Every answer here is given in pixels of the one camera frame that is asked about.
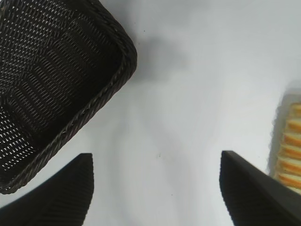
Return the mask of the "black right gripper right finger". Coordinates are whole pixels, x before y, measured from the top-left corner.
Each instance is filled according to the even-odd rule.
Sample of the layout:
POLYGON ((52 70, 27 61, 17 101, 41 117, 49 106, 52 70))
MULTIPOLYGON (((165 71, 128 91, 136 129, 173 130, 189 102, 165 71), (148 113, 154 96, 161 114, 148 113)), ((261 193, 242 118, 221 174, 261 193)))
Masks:
POLYGON ((234 151, 222 151, 219 185, 236 226, 299 226, 301 196, 234 151))

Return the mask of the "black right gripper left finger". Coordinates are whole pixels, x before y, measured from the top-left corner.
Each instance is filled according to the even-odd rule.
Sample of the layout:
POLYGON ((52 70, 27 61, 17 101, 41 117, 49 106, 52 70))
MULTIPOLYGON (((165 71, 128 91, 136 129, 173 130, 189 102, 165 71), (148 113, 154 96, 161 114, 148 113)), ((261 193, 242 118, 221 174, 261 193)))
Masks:
POLYGON ((51 178, 0 209, 2 226, 81 226, 94 193, 91 153, 81 153, 51 178))

